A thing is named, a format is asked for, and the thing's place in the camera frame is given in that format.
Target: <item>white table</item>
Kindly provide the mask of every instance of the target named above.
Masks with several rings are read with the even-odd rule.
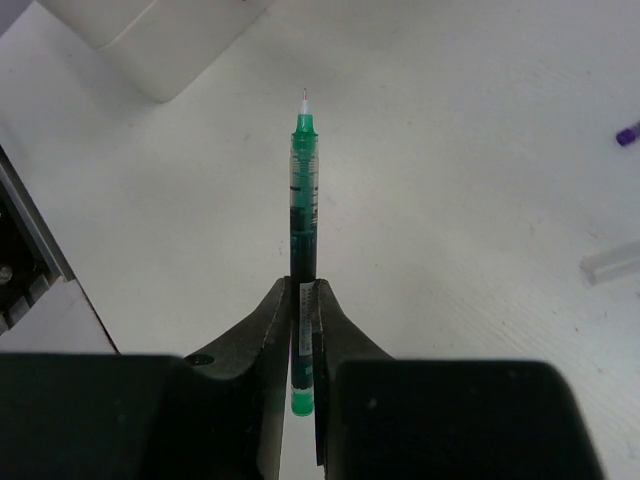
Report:
[[[277,0],[155,105],[37,5],[0,40],[0,141],[122,351],[185,354],[288,269],[303,87],[321,141],[318,273],[399,357],[535,358],[612,478],[640,472],[634,0]],[[310,419],[282,478],[309,478]]]

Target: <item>pen label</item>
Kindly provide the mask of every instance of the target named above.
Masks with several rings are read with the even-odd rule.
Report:
[[[300,284],[300,332],[298,351],[300,356],[311,355],[311,290],[313,284]]]

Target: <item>pen tip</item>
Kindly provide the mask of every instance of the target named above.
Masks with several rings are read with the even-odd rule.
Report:
[[[300,107],[301,115],[309,115],[311,112],[309,111],[309,102],[307,101],[307,89],[304,89],[304,93],[302,95],[302,107]]]

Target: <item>green pen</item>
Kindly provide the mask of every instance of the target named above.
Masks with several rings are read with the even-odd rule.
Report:
[[[318,237],[318,135],[313,130],[307,90],[291,135],[291,409],[299,416],[313,412],[311,353],[311,289],[316,280]]]

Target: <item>white container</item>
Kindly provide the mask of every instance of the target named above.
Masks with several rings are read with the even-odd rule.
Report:
[[[38,0],[148,97],[186,88],[272,0]]]

